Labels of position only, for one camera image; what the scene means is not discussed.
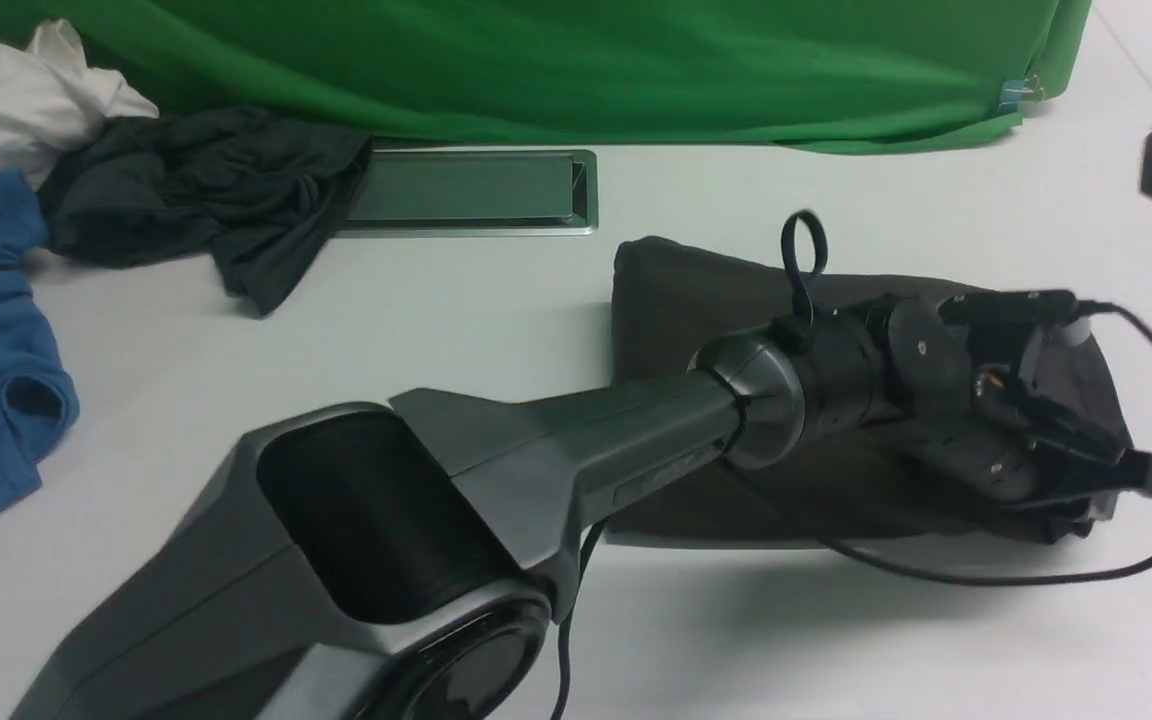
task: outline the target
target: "black cable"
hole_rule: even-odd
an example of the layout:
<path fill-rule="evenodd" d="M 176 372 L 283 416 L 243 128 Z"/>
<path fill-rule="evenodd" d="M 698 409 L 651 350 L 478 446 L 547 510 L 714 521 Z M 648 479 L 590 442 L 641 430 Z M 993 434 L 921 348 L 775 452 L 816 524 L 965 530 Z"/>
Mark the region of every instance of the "black cable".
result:
<path fill-rule="evenodd" d="M 1126 319 L 1127 323 L 1131 323 L 1132 326 L 1143 334 L 1144 338 L 1152 344 L 1152 329 L 1144 324 L 1137 314 L 1132 311 L 1126 310 L 1123 306 L 1117 306 L 1112 304 L 1112 302 L 1084 302 L 1084 314 L 1105 314 L 1114 313 L 1120 314 L 1121 318 Z M 753 480 L 749 478 L 749 475 L 744 470 L 741 470 L 734 465 L 729 460 L 723 457 L 719 461 L 722 469 L 727 470 L 727 473 L 736 480 L 742 488 L 749 493 L 750 497 L 758 501 L 760 505 L 765 506 L 765 509 L 773 511 L 780 520 L 786 521 L 786 523 L 795 526 L 798 530 L 806 530 L 806 532 L 812 532 L 810 529 L 810 523 L 804 523 L 803 520 L 797 518 L 794 511 L 787 509 L 781 505 L 776 505 L 767 493 L 764 493 L 761 488 L 756 486 Z M 835 551 L 839 555 L 850 558 L 851 560 L 858 561 L 862 564 L 869 564 L 870 568 L 876 568 L 878 570 L 885 570 L 895 575 L 901 575 L 904 578 L 915 579 L 929 579 L 933 583 L 945 583 L 952 585 L 967 585 L 967 588 L 1031 588 L 1032 585 L 1061 585 L 1070 583 L 1094 583 L 1101 582 L 1101 579 L 1121 579 L 1129 578 L 1132 575 L 1144 573 L 1152 568 L 1152 555 L 1140 560 L 1139 562 L 1134 562 L 1134 564 L 1126 564 L 1123 568 L 1116 568 L 1114 570 L 1098 570 L 1094 573 L 1067 573 L 1060 575 L 1041 575 L 1041 577 L 1036 578 L 973 578 L 967 577 L 965 575 L 952 575 L 948 573 L 937 573 L 934 570 L 920 570 L 918 568 L 908 568 L 908 566 L 900 564 L 899 562 L 892 562 L 890 560 L 882 560 L 881 558 L 874 558 L 869 555 L 867 552 L 861 552 L 855 547 L 849 546 L 843 541 L 836 541 L 836 539 L 831 539 L 826 537 L 813 537 L 814 541 L 820 543 L 824 547 Z"/>
<path fill-rule="evenodd" d="M 585 536 L 584 544 L 579 546 L 579 578 L 585 579 L 585 568 L 589 567 L 589 559 L 594 554 L 594 546 L 598 538 L 602 537 L 602 530 L 607 528 L 607 520 L 599 520 L 590 525 L 589 535 Z M 558 700 L 554 702 L 554 711 L 550 714 L 550 720 L 562 720 L 563 712 L 567 711 L 567 697 L 573 691 L 573 615 L 575 607 L 563 617 L 558 626 Z"/>

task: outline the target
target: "white table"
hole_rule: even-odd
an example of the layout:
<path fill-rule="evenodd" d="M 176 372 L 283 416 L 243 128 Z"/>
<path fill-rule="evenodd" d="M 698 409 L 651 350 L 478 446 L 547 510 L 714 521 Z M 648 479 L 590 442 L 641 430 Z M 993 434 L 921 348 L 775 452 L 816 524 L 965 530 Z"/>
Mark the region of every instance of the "white table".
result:
<path fill-rule="evenodd" d="M 1067 96 L 1008 141 L 890 158 L 776 147 L 598 147 L 591 237 L 340 240 L 271 318 L 233 313 L 210 259 L 69 270 L 37 258 L 82 418 L 44 488 L 0 516 L 0 717 L 156 552 L 244 430 L 430 386 L 525 400 L 608 379 L 612 258 L 644 234 L 776 264 L 810 206 L 831 268 L 1070 287 L 1152 323 L 1152 94 L 1099 18 Z M 1097 325 L 1152 450 L 1152 354 Z M 1152 503 L 1062 553 L 1152 551 Z M 553 642 L 502 720 L 548 717 Z M 577 606 L 573 720 L 1152 717 L 1152 573 L 970 591 L 809 552 L 604 546 Z"/>

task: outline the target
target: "dark brown cloth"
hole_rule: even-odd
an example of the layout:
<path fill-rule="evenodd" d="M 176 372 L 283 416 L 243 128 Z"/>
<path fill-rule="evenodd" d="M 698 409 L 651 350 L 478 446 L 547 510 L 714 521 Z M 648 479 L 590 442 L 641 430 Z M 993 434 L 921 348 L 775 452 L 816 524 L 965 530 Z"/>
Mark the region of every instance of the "dark brown cloth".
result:
<path fill-rule="evenodd" d="M 977 290 L 940 279 L 895 275 L 823 275 L 812 282 L 813 300 L 824 306 L 847 306 L 885 293 L 942 300 Z M 782 270 L 659 237 L 627 242 L 617 251 L 612 295 L 614 382 L 681 372 L 712 338 L 763 325 L 788 310 L 790 286 Z M 1126 437 L 1114 381 L 1094 341 L 1075 348 L 1044 347 L 1037 379 L 1053 400 Z M 1070 530 L 1068 523 L 999 511 L 864 432 L 799 448 L 776 465 L 756 471 L 753 478 L 779 503 L 811 518 L 813 528 L 788 528 L 721 469 L 708 467 L 627 507 L 614 516 L 609 532 L 755 544 L 823 535 L 893 538 L 983 529 L 1051 543 Z"/>

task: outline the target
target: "green backdrop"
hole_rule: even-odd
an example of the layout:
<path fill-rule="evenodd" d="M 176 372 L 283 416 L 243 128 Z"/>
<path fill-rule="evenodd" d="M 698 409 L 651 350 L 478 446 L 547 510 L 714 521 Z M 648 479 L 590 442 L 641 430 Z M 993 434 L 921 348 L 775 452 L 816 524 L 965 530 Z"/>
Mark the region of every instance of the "green backdrop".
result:
<path fill-rule="evenodd" d="M 0 0 L 0 40 L 68 18 L 167 111 L 238 101 L 414 141 L 775 141 L 884 152 L 1060 94 L 1091 0 Z"/>

